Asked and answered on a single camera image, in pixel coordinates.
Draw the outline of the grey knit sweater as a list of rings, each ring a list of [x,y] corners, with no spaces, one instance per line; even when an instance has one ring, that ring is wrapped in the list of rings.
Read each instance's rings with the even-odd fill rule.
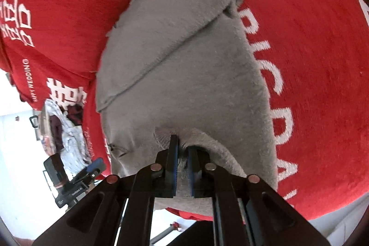
[[[126,177],[180,141],[177,193],[157,209],[210,216],[190,196],[186,148],[199,146],[229,173],[277,187],[269,94],[248,46],[243,0],[132,0],[109,33],[96,108],[111,170]]]

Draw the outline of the red sofa back cushion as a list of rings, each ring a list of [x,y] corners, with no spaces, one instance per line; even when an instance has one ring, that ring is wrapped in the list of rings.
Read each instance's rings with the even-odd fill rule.
[[[1,0],[1,68],[21,100],[84,102],[106,34],[131,0]]]

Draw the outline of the red sofa seat cushion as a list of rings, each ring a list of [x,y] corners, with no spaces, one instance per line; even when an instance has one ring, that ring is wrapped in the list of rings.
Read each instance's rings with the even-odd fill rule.
[[[366,0],[245,0],[268,86],[278,191],[316,219],[368,192]]]

